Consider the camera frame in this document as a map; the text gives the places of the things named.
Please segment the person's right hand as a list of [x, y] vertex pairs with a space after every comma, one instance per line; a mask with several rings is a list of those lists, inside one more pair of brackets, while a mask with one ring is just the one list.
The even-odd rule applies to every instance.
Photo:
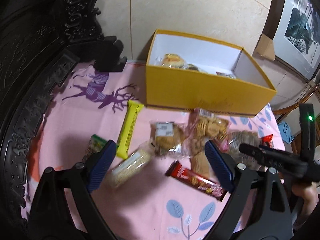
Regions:
[[300, 197], [304, 200], [302, 210], [300, 215], [297, 217], [293, 228], [295, 230], [300, 229], [303, 224], [307, 221], [309, 216], [312, 214], [313, 210], [318, 203], [318, 193], [316, 183], [311, 184], [295, 184], [291, 188], [294, 195]]

